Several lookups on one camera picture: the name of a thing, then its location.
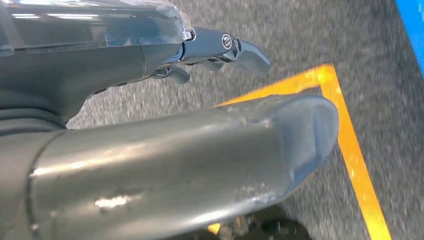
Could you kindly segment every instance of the blue object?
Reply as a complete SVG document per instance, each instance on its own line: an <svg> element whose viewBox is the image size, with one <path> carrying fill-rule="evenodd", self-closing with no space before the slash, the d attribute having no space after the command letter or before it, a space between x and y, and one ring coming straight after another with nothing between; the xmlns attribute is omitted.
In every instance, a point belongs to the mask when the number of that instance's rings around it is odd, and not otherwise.
<svg viewBox="0 0 424 240"><path fill-rule="evenodd" d="M424 0L396 0L396 4L424 76Z"/></svg>

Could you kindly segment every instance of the clear plastic cover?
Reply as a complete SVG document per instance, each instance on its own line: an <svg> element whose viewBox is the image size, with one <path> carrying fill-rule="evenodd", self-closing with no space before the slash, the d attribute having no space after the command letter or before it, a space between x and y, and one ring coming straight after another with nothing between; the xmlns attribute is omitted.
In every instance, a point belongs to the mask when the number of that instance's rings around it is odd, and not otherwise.
<svg viewBox="0 0 424 240"><path fill-rule="evenodd" d="M182 43L187 15L167 0L0 0L0 57Z"/></svg>

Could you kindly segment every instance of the orange line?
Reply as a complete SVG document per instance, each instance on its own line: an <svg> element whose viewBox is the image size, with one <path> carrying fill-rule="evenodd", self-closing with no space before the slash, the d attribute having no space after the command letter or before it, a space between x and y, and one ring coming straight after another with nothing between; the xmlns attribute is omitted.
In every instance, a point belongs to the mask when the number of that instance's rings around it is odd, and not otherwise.
<svg viewBox="0 0 424 240"><path fill-rule="evenodd" d="M336 71L332 65L322 65L220 105L263 98L269 95L295 94L318 86L321 87L324 97L332 101L338 109L340 121L338 144L369 236L371 240L391 240L392 237L374 191Z"/></svg>
<svg viewBox="0 0 424 240"><path fill-rule="evenodd" d="M372 240L391 240L392 237L368 174L354 126L337 80L336 71L332 66L326 66L322 68L322 74L326 78L326 81L321 82L322 94L332 101L338 109L340 119L338 145L362 211L363 219L368 228L369 236Z"/></svg>

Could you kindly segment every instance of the screw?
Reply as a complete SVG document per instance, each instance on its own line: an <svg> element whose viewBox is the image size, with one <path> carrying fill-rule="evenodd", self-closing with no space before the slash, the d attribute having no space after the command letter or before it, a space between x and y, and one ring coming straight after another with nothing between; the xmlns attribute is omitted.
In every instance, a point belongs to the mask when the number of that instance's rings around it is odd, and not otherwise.
<svg viewBox="0 0 424 240"><path fill-rule="evenodd" d="M224 33L222 35L222 45L227 50L229 50L231 46L233 45L233 41L231 40L230 35L228 35L227 33Z"/></svg>

